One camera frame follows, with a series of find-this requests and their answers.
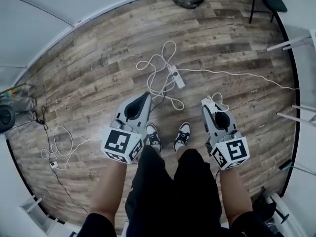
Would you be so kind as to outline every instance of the plug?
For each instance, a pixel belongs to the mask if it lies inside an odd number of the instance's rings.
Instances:
[[[211,114],[214,114],[214,113],[218,112],[218,109],[217,109],[217,107],[215,105],[215,102],[213,102],[212,100],[210,100],[208,98],[204,98],[202,100],[202,106],[204,106],[204,105],[209,109]]]
[[[57,161],[50,162],[49,164],[50,164],[50,167],[51,167],[51,168],[56,168],[56,167],[58,167]]]
[[[39,124],[44,124],[44,121],[39,119],[39,118],[36,119],[36,122],[39,123]]]

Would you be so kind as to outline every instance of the black device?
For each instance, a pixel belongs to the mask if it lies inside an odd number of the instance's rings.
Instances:
[[[44,124],[44,121],[43,121],[43,120],[41,120],[41,119],[39,119],[39,118],[37,118],[37,119],[36,119],[36,123],[39,123],[39,124]]]
[[[9,131],[15,124],[15,112],[9,105],[0,104],[0,134]]]

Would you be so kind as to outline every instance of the sneaker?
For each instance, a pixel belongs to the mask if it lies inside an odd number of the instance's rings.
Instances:
[[[153,123],[148,123],[146,125],[146,130],[148,133],[148,144],[153,148],[157,148],[161,152],[161,141],[158,137],[157,128]]]
[[[184,122],[180,128],[177,138],[174,140],[173,149],[175,152],[182,146],[186,146],[188,138],[191,134],[191,125],[188,122]]]

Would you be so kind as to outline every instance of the power strip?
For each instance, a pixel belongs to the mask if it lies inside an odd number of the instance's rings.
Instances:
[[[173,66],[169,67],[169,71],[172,74],[172,77],[173,77],[174,81],[176,82],[178,88],[179,89],[184,88],[185,84],[184,84],[176,66],[173,65]]]

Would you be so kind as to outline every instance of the forearm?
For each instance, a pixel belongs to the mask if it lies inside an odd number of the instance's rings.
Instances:
[[[220,179],[224,209],[231,226],[239,215],[252,211],[252,203],[235,169],[220,171]]]
[[[114,216],[123,194],[127,165],[111,160],[97,184],[90,203],[90,213],[106,216],[114,224]]]

